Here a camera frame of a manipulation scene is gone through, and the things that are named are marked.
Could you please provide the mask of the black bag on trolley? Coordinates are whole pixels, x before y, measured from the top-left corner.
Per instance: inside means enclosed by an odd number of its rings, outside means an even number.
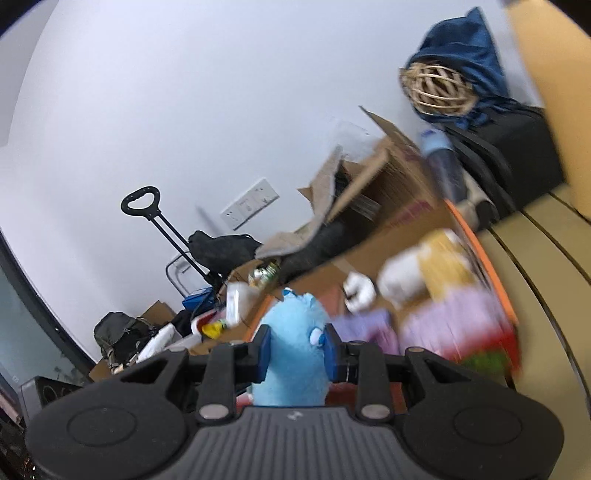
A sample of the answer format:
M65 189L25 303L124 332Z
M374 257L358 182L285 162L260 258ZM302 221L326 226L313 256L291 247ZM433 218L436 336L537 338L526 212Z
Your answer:
M197 230L188 237L188 249L193 259L223 278L235 268L252 261L261 245L249 234L211 237Z

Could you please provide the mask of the light purple fluffy cloth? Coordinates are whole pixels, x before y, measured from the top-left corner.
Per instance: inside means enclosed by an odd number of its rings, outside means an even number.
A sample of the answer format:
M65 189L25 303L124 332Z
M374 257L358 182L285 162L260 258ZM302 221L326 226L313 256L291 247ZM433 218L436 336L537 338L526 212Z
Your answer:
M422 347L444 358L468 356L513 332L496 295L482 287L453 290L411 312L399 329L401 351Z

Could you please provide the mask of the red cardboard tray box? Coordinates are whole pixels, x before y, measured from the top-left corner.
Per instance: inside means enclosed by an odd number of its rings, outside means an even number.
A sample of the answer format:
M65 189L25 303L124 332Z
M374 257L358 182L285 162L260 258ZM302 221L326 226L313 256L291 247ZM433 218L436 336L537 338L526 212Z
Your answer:
M298 294L315 295L329 313L342 313L345 297L338 294L337 289L349 273L359 272L377 282L394 258L419 246L422 241L431 243L446 229L459 237L475 277L473 283L452 283L447 274L435 271L450 263L442 263L429 254L423 262L428 268L425 286L409 299L397 302L379 294L372 307L390 311L391 327L405 346L422 346L483 374L514 374L521 367L517 316L488 255L459 210L450 202L420 214L408 224L372 236L287 286ZM419 339L411 340L408 333L414 329L412 319L426 308L451 297L460 302L461 309L452 318L460 318L462 327L455 330L449 321L429 315L420 323Z

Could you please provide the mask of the large open cardboard box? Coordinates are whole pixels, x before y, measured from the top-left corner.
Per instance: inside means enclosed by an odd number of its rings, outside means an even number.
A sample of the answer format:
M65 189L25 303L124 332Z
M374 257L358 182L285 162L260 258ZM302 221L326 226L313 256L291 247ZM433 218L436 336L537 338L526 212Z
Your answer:
M312 219L301 232L328 225L348 214L381 229L413 220L437 208L441 197L422 165L417 145L394 123L365 113L384 133L360 160L338 144L300 193Z

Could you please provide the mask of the small brown cardboard box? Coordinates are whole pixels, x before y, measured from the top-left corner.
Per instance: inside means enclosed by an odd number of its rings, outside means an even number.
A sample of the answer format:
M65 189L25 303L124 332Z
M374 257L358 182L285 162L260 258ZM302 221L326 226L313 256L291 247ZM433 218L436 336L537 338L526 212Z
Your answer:
M276 259L252 260L233 270L228 282L218 294L221 301L211 313L200 315L193 321L194 334L179 343L190 355L206 354L219 343L249 341L259 327L266 311L276 303L273 290L279 285L280 261ZM245 282L259 289L259 298L245 321L228 327L225 322L226 288L230 282Z

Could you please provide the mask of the light blue plush toy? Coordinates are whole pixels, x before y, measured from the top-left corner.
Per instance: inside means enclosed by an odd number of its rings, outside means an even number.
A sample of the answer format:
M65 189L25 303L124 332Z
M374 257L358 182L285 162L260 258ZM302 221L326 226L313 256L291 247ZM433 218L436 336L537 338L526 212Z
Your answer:
M270 364L262 383L252 386L252 404L264 407L318 407L325 404L329 378L322 335L329 314L309 293L290 288L263 316L270 327Z

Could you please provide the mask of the woven rattan ball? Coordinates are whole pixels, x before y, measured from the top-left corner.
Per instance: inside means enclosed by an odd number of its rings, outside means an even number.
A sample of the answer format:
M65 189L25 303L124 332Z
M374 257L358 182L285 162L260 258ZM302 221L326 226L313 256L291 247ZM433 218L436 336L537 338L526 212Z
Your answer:
M456 70L437 62L414 62L399 71L413 107L430 116L464 116L477 104L473 86Z

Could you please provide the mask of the floor cardboard box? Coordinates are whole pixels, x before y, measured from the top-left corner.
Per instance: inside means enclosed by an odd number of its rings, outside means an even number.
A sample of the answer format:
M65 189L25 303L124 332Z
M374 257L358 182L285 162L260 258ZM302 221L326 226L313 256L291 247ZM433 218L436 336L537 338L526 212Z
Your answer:
M139 317L123 312L107 313L93 330L101 360L91 369L90 379L109 378L133 364L140 351L174 316L174 311L161 301L156 301Z

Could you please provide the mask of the purple knitted pouch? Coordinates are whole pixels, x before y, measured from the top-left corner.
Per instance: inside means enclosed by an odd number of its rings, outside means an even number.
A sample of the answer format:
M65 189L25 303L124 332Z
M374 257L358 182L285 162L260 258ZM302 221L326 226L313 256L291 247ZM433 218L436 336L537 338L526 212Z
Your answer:
M385 354L399 355L400 345L391 324L391 312L375 309L332 318L342 342L363 341L378 345Z

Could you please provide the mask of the dark blue velvet cloth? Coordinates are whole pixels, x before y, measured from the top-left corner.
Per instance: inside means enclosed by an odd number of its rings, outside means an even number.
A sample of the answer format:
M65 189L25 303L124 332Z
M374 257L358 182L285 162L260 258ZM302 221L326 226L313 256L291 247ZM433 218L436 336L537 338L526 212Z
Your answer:
M487 111L506 112L518 102L511 97L493 37L480 8L462 17L437 23L425 36L418 51L403 68L414 62L439 63L459 72L478 96L475 107L464 116L430 116L415 112L430 123L454 123L461 128L487 122Z

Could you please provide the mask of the black backpack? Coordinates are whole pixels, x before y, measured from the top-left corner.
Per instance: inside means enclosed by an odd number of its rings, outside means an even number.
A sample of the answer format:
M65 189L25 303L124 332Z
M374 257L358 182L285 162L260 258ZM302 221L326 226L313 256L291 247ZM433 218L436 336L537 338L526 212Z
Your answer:
M94 327L93 335L110 369L126 367L156 335L158 327L143 318L109 312Z

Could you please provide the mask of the white yellow plush toy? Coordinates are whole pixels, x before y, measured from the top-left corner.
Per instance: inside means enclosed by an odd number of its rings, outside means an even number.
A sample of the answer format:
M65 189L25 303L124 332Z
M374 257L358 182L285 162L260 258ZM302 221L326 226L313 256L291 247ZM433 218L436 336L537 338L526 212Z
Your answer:
M388 259L377 278L382 297L396 308L427 292L445 299L458 288L474 285L477 277L467 248L451 229L437 229Z

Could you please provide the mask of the yellow thermos jug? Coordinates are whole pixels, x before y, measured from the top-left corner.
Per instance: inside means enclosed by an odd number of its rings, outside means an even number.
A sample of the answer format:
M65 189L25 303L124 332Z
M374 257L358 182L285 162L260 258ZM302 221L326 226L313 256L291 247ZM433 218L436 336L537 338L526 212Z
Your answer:
M571 200L590 216L590 36L550 1L509 1L506 12L541 95Z

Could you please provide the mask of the white bottle in box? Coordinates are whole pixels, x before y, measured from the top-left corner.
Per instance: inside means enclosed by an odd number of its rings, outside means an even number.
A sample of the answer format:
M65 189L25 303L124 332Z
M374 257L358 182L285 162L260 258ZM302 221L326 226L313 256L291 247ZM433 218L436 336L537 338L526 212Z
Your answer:
M250 309L259 298L259 289L245 282L230 282L226 288L225 322L228 327L245 321Z

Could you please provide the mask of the small white sock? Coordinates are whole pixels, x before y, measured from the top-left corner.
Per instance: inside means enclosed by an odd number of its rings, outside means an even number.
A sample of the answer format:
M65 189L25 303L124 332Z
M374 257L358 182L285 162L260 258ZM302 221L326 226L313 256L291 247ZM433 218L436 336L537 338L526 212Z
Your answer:
M370 277L359 272L349 272L342 284L346 309L351 313L368 310L377 299L376 288Z

